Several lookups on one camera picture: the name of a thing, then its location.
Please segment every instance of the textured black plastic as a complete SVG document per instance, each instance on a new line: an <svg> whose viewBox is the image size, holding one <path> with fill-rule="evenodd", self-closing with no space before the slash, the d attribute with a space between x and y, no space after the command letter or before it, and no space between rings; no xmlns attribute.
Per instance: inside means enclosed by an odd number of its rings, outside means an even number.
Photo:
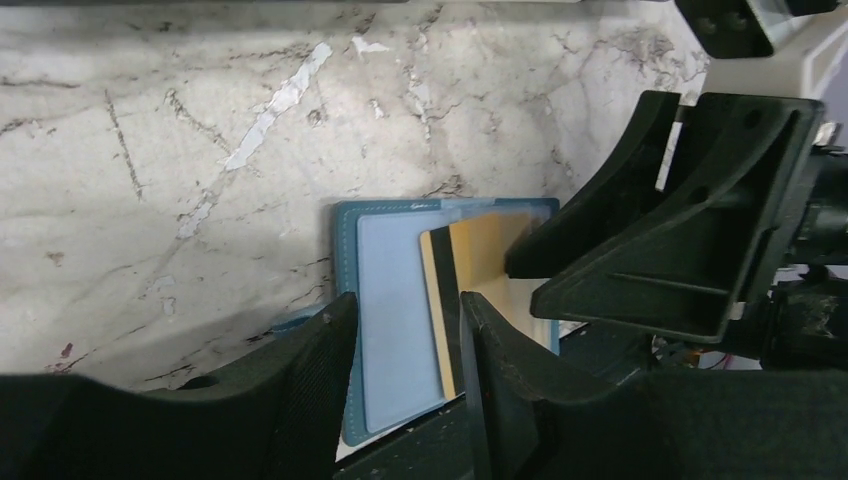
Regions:
<svg viewBox="0 0 848 480"><path fill-rule="evenodd" d="M329 478L357 318L344 294L205 388L140 395L76 375L0 377L0 478Z"/></svg>
<svg viewBox="0 0 848 480"><path fill-rule="evenodd" d="M672 369L599 385L482 295L464 293L462 307L476 357L463 365L466 384L481 385L467 390L469 419L486 443L473 445L475 464L490 472L477 479L848 474L844 372Z"/></svg>
<svg viewBox="0 0 848 480"><path fill-rule="evenodd" d="M823 112L812 100L702 95L686 115L665 199L591 250L570 249L575 260L534 292L533 315L721 340L735 304L768 290L795 237L815 184L807 159ZM624 168L618 152L610 161ZM570 202L567 216L517 251L543 244L539 237L579 237L588 219L604 222L591 199L609 194L591 182L584 190L578 196L590 200ZM551 263L539 253L536 262Z"/></svg>

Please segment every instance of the white marble surface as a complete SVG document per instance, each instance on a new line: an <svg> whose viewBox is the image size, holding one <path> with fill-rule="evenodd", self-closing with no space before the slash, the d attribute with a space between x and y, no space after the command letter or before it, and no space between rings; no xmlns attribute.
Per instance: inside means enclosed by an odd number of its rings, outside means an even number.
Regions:
<svg viewBox="0 0 848 480"><path fill-rule="evenodd" d="M704 65L670 3L4 9L0 370L179 386L332 296L329 205L567 200Z"/></svg>

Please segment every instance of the card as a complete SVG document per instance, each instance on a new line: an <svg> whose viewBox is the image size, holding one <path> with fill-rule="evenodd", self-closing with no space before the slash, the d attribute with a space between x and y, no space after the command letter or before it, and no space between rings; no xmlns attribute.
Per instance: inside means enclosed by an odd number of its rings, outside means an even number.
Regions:
<svg viewBox="0 0 848 480"><path fill-rule="evenodd" d="M356 293L360 304L360 334L342 429L347 445L359 445L446 401L425 286L421 234L493 212L530 212L544 221L558 208L559 202L552 198L378 200L336 205L336 290ZM400 285L402 293L396 290ZM410 301L397 303L395 297ZM385 375L392 368L394 372Z"/></svg>
<svg viewBox="0 0 848 480"><path fill-rule="evenodd" d="M433 335L445 398L464 392L460 356L459 293L474 291L519 331L545 348L559 335L554 322L530 315L533 290L544 280L510 279L504 255L539 223L527 213L493 213L454 223L421 235L421 254L430 303Z"/></svg>

